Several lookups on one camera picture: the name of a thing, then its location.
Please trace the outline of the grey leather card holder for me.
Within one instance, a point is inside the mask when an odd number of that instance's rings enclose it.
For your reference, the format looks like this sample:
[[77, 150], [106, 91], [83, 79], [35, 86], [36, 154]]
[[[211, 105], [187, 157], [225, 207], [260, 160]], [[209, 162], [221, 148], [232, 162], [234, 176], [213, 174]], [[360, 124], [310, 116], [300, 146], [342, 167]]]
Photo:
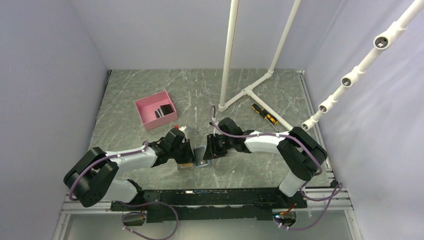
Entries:
[[204, 168], [204, 167], [211, 166], [212, 165], [211, 159], [207, 159], [207, 160], [203, 159], [203, 157], [206, 153], [206, 149], [207, 149], [206, 145], [195, 147], [192, 150], [194, 160], [192, 162], [189, 162], [189, 163], [177, 164], [177, 169], [180, 171], [180, 170], [186, 170], [186, 169], [187, 170], [188, 169], [197, 169], [197, 168]]

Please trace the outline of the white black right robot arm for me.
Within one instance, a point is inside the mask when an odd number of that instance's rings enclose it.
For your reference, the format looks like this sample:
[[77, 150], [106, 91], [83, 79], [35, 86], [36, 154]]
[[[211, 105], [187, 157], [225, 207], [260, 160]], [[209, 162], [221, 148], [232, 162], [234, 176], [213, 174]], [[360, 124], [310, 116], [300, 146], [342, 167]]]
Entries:
[[239, 153], [280, 154], [289, 168], [275, 194], [276, 203], [287, 208], [295, 201], [295, 194], [314, 176], [322, 173], [321, 165], [328, 154], [303, 128], [285, 132], [242, 130], [229, 117], [210, 125], [217, 131], [207, 135], [203, 160], [224, 157], [229, 150]]

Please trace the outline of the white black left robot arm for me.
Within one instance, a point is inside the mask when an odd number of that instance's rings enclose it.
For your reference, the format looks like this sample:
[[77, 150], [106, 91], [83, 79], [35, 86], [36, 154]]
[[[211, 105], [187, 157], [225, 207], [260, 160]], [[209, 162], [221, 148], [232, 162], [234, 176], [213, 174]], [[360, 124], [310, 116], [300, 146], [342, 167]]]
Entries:
[[157, 141], [144, 141], [142, 146], [122, 151], [104, 151], [93, 147], [65, 175], [69, 200], [85, 208], [100, 201], [120, 201], [131, 210], [144, 203], [143, 189], [131, 179], [118, 180], [118, 174], [141, 168], [154, 168], [175, 160], [191, 164], [195, 156], [187, 137], [187, 128], [174, 127]]

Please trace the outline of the black cards in box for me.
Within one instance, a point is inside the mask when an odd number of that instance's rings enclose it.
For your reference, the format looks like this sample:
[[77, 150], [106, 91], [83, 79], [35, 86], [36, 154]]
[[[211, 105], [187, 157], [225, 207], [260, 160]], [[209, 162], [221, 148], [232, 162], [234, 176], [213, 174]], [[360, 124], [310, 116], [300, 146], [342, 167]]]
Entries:
[[158, 109], [154, 111], [157, 119], [174, 113], [175, 110], [171, 104], [160, 105]]

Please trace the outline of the pink plastic box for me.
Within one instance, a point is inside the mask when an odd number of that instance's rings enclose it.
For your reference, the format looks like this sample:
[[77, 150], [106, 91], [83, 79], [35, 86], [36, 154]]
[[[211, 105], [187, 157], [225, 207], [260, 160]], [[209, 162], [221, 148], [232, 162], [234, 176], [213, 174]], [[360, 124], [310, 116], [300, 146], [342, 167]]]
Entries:
[[176, 107], [166, 90], [138, 99], [134, 104], [146, 131], [178, 119]]

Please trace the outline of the yellow black screwdriver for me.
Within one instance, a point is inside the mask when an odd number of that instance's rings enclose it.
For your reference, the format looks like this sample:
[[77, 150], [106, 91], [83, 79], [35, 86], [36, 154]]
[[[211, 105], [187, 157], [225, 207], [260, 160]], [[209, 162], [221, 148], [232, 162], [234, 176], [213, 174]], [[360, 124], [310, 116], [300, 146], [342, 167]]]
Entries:
[[259, 106], [252, 98], [250, 98], [250, 100], [252, 101], [252, 108], [253, 108], [253, 110], [258, 115], [260, 115], [263, 119], [265, 119], [272, 126], [272, 128], [276, 132], [279, 132], [279, 130], [276, 127], [276, 125], [279, 122], [275, 119], [275, 117], [272, 114], [270, 114], [266, 109], [264, 109], [263, 107]]

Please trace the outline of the white PVC pipe frame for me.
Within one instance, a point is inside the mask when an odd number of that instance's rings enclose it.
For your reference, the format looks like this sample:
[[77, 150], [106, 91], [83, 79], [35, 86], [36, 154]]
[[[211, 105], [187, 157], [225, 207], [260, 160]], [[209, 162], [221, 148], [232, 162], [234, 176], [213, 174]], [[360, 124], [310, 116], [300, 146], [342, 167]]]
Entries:
[[284, 69], [305, 70], [315, 46], [307, 41], [316, 7], [314, 0], [301, 0], [291, 14], [294, 0], [241, 0], [238, 3], [231, 69], [266, 71], [278, 56], [273, 79]]

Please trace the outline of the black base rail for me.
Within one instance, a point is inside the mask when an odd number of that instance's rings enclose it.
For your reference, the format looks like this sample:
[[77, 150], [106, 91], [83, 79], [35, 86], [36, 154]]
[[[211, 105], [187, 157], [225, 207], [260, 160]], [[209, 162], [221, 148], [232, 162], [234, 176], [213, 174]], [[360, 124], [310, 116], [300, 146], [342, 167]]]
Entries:
[[307, 208], [300, 193], [285, 196], [278, 187], [218, 189], [142, 189], [141, 200], [110, 200], [111, 210], [144, 210], [147, 223], [188, 220], [256, 219], [270, 221], [278, 211]]

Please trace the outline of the aluminium extrusion frame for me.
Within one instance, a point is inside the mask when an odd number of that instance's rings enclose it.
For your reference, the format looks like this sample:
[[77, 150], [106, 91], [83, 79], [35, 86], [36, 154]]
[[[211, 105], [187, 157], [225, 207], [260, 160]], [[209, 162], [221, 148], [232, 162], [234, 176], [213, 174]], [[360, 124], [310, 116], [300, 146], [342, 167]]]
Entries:
[[[288, 157], [289, 181], [284, 188], [222, 188], [222, 189], [180, 189], [142, 190], [130, 203], [112, 200], [95, 200], [90, 208], [79, 207], [75, 202], [65, 200], [56, 226], [54, 239], [66, 237], [69, 222], [74, 215], [120, 214], [123, 229], [133, 232], [135, 226], [143, 223], [164, 221], [240, 220], [256, 219], [274, 221], [279, 228], [297, 231], [298, 212], [311, 214], [319, 211], [321, 220], [328, 211], [343, 211], [354, 240], [363, 238], [356, 220], [348, 191], [342, 183], [333, 179], [327, 187], [308, 188], [306, 183], [295, 183], [298, 176], [306, 176], [304, 164], [306, 154], [295, 150], [302, 147], [319, 158], [324, 157], [321, 140], [314, 141], [304, 130], [296, 128], [285, 143], [277, 143], [276, 151]], [[297, 187], [291, 193], [291, 187]]]

